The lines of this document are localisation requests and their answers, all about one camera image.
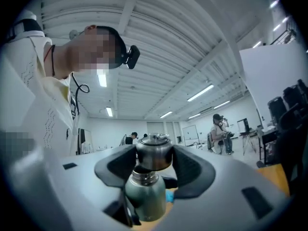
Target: thermos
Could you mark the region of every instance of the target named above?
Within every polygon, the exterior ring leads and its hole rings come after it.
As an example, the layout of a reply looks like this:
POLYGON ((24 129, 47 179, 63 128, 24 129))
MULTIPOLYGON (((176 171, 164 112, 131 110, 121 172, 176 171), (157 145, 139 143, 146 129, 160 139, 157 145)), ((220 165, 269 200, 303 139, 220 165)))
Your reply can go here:
POLYGON ((125 193, 141 221, 155 221, 166 211, 166 187, 161 176, 136 166, 125 185, 125 193))
POLYGON ((148 170, 162 170, 171 165, 172 141, 166 134, 149 134, 136 144, 139 165, 148 170))

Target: fluorescent light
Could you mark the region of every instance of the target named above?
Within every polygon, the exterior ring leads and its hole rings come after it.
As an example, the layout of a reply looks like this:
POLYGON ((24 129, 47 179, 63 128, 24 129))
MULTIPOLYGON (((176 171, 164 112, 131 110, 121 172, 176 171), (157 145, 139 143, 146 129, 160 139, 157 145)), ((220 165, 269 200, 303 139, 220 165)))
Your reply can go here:
POLYGON ((187 101, 190 102, 190 101, 196 99, 197 97, 201 96, 203 93, 207 92, 208 90, 211 90, 213 87, 214 87, 213 85, 209 85, 207 88, 205 88, 204 90, 202 90, 198 94, 194 95, 193 97, 191 97, 187 101))
POLYGON ((189 117, 188 119, 192 119, 192 118, 194 118, 194 117, 196 117, 196 116, 199 116, 199 115, 201 115, 201 114, 193 115, 193 116, 189 117))
POLYGON ((275 32, 279 27, 281 26, 281 24, 279 24, 278 26, 276 26, 273 30, 273 32, 275 32))
POLYGON ((274 8, 279 3, 279 0, 275 0, 271 5, 270 8, 274 8))
POLYGON ((106 107, 107 113, 110 117, 112 117, 112 110, 109 107, 106 107))
POLYGON ((259 41, 253 48, 258 47, 262 42, 259 41))
POLYGON ((101 87, 107 87, 106 75, 98 75, 98 81, 101 87))
POLYGON ((172 113, 172 111, 169 111, 167 114, 162 115, 160 118, 164 118, 165 116, 167 116, 167 115, 169 115, 171 113, 172 113))
POLYGON ((223 105, 225 105, 225 104, 227 104, 227 103, 230 103, 230 100, 229 100, 229 101, 226 101, 226 102, 224 102, 224 103, 222 103, 222 104, 220 104, 220 105, 218 105, 218 106, 216 106, 216 107, 214 107, 214 109, 217 109, 217 108, 219 108, 219 107, 221 107, 221 106, 223 106, 223 105))

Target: ceiling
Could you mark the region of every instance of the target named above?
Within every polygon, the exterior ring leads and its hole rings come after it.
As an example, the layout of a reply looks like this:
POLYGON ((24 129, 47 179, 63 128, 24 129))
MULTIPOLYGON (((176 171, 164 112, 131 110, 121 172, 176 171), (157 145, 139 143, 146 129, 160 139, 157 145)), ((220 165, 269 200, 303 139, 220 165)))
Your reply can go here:
MULTIPOLYGON (((90 93, 78 94, 88 116, 186 120, 225 101, 240 98, 246 86, 239 48, 250 48, 265 34, 268 2, 260 0, 42 0, 44 32, 54 44, 86 26, 111 26, 127 49, 140 58, 133 70, 110 70, 107 87, 97 76, 76 73, 90 93), (210 84, 214 88, 192 102, 187 99, 210 84)), ((74 94, 76 86, 71 82, 74 94)))

